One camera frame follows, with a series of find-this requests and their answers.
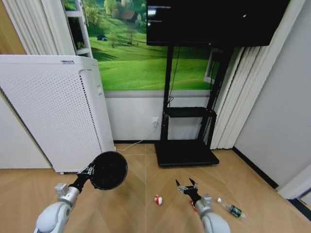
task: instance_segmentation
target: green landscape wall mural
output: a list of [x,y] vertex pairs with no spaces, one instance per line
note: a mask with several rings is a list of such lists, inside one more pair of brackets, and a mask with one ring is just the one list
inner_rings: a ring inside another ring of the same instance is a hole
[[[73,1],[64,1],[66,10],[74,10]],[[84,5],[104,90],[163,90],[167,48],[146,45],[146,0],[84,0]],[[173,89],[209,90],[203,81],[208,55],[207,49],[181,48]]]

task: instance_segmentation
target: red object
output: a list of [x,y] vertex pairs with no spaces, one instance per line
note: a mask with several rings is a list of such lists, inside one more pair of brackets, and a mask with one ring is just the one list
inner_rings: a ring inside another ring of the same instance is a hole
[[156,202],[158,205],[161,205],[161,204],[162,204],[162,197],[160,197],[159,195],[156,195],[156,196],[155,196],[155,202]]
[[194,210],[195,210],[196,212],[198,212],[198,210],[196,209],[196,207],[193,205],[193,200],[190,200],[190,203],[191,203],[192,207],[194,208]]

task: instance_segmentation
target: black baseboard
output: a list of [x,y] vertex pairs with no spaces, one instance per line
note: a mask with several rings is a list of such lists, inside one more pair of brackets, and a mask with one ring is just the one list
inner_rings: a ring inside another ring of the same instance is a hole
[[236,147],[233,147],[232,150],[243,159],[260,177],[262,177],[272,188],[276,189],[278,184],[272,180],[266,173],[264,173],[259,167],[257,167],[252,161],[250,161],[241,151]]
[[[157,143],[159,141],[160,140],[143,140],[140,144]],[[114,140],[113,142],[116,144],[133,144],[139,142],[139,140]]]
[[306,216],[309,221],[311,221],[311,210],[301,203],[297,198],[288,200],[297,210],[300,211],[304,216]]

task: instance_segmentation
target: black mesh strainer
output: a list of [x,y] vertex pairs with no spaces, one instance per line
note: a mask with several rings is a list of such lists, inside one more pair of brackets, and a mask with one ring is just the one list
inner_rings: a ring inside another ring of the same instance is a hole
[[127,174],[125,158],[113,151],[98,155],[92,162],[91,183],[100,190],[109,190],[119,186]]

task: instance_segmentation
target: tv screen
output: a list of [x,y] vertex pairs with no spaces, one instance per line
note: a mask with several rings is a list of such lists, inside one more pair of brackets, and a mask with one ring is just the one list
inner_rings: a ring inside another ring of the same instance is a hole
[[290,0],[147,0],[147,45],[269,45]]

